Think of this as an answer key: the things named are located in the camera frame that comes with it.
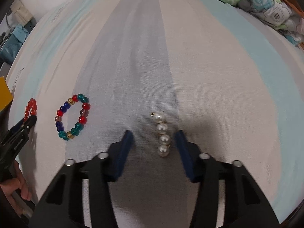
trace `red beaded bracelet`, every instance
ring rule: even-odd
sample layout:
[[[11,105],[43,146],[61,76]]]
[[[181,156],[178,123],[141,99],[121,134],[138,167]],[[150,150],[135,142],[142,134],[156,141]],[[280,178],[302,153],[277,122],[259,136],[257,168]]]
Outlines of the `red beaded bracelet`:
[[[36,114],[37,114],[37,101],[33,98],[31,98],[31,100],[27,103],[27,107],[25,107],[23,122],[25,122],[29,118],[30,114],[31,114],[31,116],[32,115],[36,116]]]
[[[75,123],[75,127],[71,129],[69,132],[64,132],[64,127],[62,126],[61,117],[67,110],[75,104],[75,102],[82,102],[82,110],[80,111],[80,117],[78,118],[78,122]],[[64,104],[57,111],[57,116],[55,117],[55,125],[57,127],[58,135],[60,138],[68,141],[73,139],[75,136],[79,135],[80,130],[83,130],[83,125],[87,122],[87,116],[89,114],[90,104],[88,103],[89,99],[83,94],[73,95],[73,97],[69,98],[68,101],[65,101]]]

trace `blue bead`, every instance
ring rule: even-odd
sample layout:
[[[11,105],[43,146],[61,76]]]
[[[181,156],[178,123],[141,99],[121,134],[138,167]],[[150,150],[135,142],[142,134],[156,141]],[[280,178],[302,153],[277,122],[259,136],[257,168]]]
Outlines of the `blue bead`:
[[[55,125],[56,125],[57,128],[62,127],[62,122],[56,122]]]
[[[86,96],[84,96],[84,97],[82,98],[81,102],[82,102],[82,103],[88,103],[88,102],[89,102],[89,99],[88,99]]]
[[[67,112],[67,108],[65,108],[63,105],[60,106],[60,110],[61,110],[63,113],[66,113],[66,112]]]
[[[69,108],[71,107],[67,101],[64,102],[63,106],[64,106],[66,109],[69,109]]]
[[[63,138],[64,136],[67,135],[67,133],[64,132],[64,131],[59,131],[58,135],[59,135],[60,138]]]
[[[81,124],[81,123],[79,123],[79,122],[75,123],[75,128],[76,128],[76,129],[78,129],[78,130],[83,130],[83,127],[84,127],[83,124]]]
[[[75,136],[78,136],[78,135],[79,135],[79,130],[76,129],[76,128],[72,128],[72,129],[71,129],[71,134],[72,134],[72,135],[75,135]]]
[[[78,99],[79,101],[82,101],[83,97],[84,97],[84,95],[81,94],[81,93],[77,95],[77,99]]]
[[[59,131],[64,131],[64,127],[57,127],[57,131],[59,132]]]

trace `bed sheet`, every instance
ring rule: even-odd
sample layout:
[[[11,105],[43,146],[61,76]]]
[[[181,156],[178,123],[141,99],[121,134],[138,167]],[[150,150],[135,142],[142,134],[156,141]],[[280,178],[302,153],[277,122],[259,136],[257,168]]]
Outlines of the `bed sheet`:
[[[19,51],[9,126],[34,97],[37,123],[19,161],[35,202],[66,159],[88,160],[133,131],[124,173],[110,184],[118,226],[184,228],[198,186],[174,142],[168,157],[157,154],[150,113],[164,111],[171,137],[183,129],[217,160],[243,161],[282,222],[304,197],[303,73],[301,50],[217,0],[74,0],[45,15]],[[91,110],[66,142],[54,117],[75,93]],[[66,131],[79,110],[63,116]],[[223,207],[221,194],[218,226]]]

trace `gray stripe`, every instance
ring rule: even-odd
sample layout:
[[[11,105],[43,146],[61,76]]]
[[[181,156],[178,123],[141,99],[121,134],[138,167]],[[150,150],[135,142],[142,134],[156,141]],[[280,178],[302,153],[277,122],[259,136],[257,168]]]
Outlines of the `gray stripe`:
[[[150,116],[165,111],[169,134],[178,130],[159,0],[119,2],[84,63],[74,92],[89,97],[91,110],[84,130],[67,142],[67,158],[90,159],[119,141],[126,129],[133,131],[135,146],[124,174],[111,184],[113,204],[120,210],[119,227],[186,227],[182,164],[174,148],[167,158],[157,155],[159,136]],[[70,109],[69,128],[78,112]]]
[[[269,43],[271,43],[271,45],[283,59],[285,64],[288,66],[291,75],[293,76],[294,82],[298,87],[301,98],[304,101],[304,75],[286,46],[280,40],[278,40],[278,38],[273,33],[271,33],[258,19],[252,17],[252,15],[241,9],[236,8],[236,10],[265,36],[265,38],[269,41]]]

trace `silver screw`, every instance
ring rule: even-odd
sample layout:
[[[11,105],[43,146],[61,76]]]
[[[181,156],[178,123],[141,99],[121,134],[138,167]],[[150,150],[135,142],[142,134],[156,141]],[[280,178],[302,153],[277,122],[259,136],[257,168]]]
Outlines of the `silver screw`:
[[[241,166],[243,166],[242,162],[241,162],[241,161],[238,161],[238,160],[233,161],[233,165],[234,165],[235,167],[241,167]]]
[[[66,162],[65,162],[65,165],[66,166],[72,166],[73,164],[75,164],[76,161],[74,159],[68,159]]]
[[[209,154],[206,154],[206,153],[202,153],[202,154],[199,154],[199,157],[201,159],[209,159],[210,158],[210,155]]]
[[[109,154],[106,153],[106,152],[102,152],[102,153],[100,153],[99,155],[97,155],[97,157],[100,158],[100,159],[105,159],[105,158],[107,158],[108,156],[109,156]]]

